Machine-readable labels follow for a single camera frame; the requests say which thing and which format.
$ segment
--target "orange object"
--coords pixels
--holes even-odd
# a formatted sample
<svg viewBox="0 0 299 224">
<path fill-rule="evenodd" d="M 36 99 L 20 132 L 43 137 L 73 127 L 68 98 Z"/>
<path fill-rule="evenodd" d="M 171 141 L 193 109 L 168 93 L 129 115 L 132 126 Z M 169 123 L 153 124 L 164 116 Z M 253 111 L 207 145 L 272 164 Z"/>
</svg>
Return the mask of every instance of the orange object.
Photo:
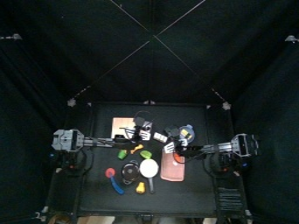
<svg viewBox="0 0 299 224">
<path fill-rule="evenodd" d="M 137 150 L 141 150 L 144 148 L 144 146 L 141 144 L 139 144 L 132 150 L 131 150 L 131 154 L 135 154 L 135 152 Z"/>
</svg>

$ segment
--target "yellow object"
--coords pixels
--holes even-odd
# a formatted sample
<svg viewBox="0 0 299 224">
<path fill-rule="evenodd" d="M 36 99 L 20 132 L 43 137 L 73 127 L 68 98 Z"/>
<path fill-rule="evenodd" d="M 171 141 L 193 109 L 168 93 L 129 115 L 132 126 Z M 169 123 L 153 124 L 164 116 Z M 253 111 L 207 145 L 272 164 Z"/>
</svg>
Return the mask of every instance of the yellow object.
<svg viewBox="0 0 299 224">
<path fill-rule="evenodd" d="M 141 150 L 143 148 L 144 148 L 144 146 L 143 146 L 141 144 L 139 144 L 139 145 L 135 147 L 135 149 L 131 150 L 131 154 L 135 154 L 135 152 L 136 152 L 137 150 Z"/>
<path fill-rule="evenodd" d="M 144 183 L 144 182 L 140 182 L 140 183 L 139 183 L 139 185 L 137 185 L 135 191 L 136 191 L 137 193 L 144 193 L 144 192 L 145 192 L 145 183 Z"/>
<path fill-rule="evenodd" d="M 188 135 L 188 131 L 187 131 L 185 129 L 183 129 L 183 130 L 181 130 L 181 134 L 183 134 L 184 136 L 187 136 L 187 135 Z"/>
</svg>

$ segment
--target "black table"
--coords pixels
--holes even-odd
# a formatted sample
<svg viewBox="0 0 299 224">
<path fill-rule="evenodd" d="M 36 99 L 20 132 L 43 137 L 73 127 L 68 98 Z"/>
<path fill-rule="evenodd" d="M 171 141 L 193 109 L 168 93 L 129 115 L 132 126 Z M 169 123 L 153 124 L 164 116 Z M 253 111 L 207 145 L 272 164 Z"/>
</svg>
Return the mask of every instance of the black table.
<svg viewBox="0 0 299 224">
<path fill-rule="evenodd" d="M 152 135 L 164 134 L 169 125 L 177 127 L 189 124 L 193 127 L 192 145 L 225 143 L 233 137 L 229 111 L 221 106 L 201 105 L 137 105 L 128 103 L 92 103 L 69 110 L 64 129 L 77 128 L 85 136 L 111 137 L 113 117 L 133 117 L 137 111 L 148 111 L 147 120 L 153 119 Z M 161 164 L 164 145 L 151 139 L 144 143 L 144 150 L 153 154 L 152 159 Z M 55 210 L 72 211 L 85 215 L 155 215 L 180 217 L 216 217 L 215 185 L 203 169 L 203 162 L 193 159 L 184 166 L 184 181 L 171 182 L 160 178 L 160 171 L 153 177 L 155 193 L 136 193 L 136 183 L 123 184 L 121 167 L 131 160 L 141 162 L 139 152 L 117 159 L 116 148 L 91 149 L 93 163 L 85 175 L 69 177 L 64 172 L 53 174 L 49 204 Z M 116 182 L 125 190 L 119 195 L 113 190 L 105 169 L 116 169 Z"/>
</svg>

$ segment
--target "black curtain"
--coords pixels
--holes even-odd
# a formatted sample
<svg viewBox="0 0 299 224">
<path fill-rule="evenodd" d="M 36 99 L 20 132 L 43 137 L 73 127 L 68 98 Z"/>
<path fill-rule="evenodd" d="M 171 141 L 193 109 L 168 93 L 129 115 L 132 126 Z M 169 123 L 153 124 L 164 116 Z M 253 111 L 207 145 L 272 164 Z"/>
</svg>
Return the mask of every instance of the black curtain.
<svg viewBox="0 0 299 224">
<path fill-rule="evenodd" d="M 14 30 L 1 24 L 1 37 Z M 67 101 L 26 52 L 21 40 L 0 40 L 0 222 L 41 211 L 51 175 L 52 132 Z"/>
<path fill-rule="evenodd" d="M 211 88 L 225 101 L 236 100 L 280 53 L 299 9 L 296 0 L 0 5 L 4 21 L 68 98 L 91 85 L 79 101 L 205 104 L 221 103 Z"/>
<path fill-rule="evenodd" d="M 297 223 L 299 45 L 285 44 L 235 106 L 236 132 L 257 134 L 261 155 L 245 176 L 259 223 Z"/>
</svg>

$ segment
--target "black enclosure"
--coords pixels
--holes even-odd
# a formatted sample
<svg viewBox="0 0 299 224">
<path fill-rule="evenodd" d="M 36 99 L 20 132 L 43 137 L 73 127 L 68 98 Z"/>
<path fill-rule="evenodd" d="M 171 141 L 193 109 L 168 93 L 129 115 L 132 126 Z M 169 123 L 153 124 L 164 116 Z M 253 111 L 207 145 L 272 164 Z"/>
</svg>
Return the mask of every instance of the black enclosure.
<svg viewBox="0 0 299 224">
<path fill-rule="evenodd" d="M 256 223 L 297 223 L 299 42 L 285 41 L 299 38 L 297 11 L 295 0 L 1 1 L 0 222 L 35 223 L 49 201 L 59 200 L 61 210 L 73 206 L 63 192 L 47 201 L 51 185 L 79 184 L 52 178 L 52 133 L 79 125 L 107 135 L 116 112 L 100 110 L 117 105 L 120 115 L 147 107 L 160 119 L 159 107 L 187 109 L 200 133 L 212 127 L 199 144 L 259 135 L 261 154 L 243 176 L 247 207 Z M 92 129 L 99 115 L 103 129 Z M 169 117 L 184 123 L 179 112 Z M 81 215 L 105 214 L 99 203 L 84 204 L 95 197 L 92 175 L 87 198 L 73 207 Z M 213 200 L 204 199 L 207 205 Z M 173 210 L 161 213 L 196 214 L 187 207 Z M 213 216 L 211 210 L 201 213 Z"/>
</svg>

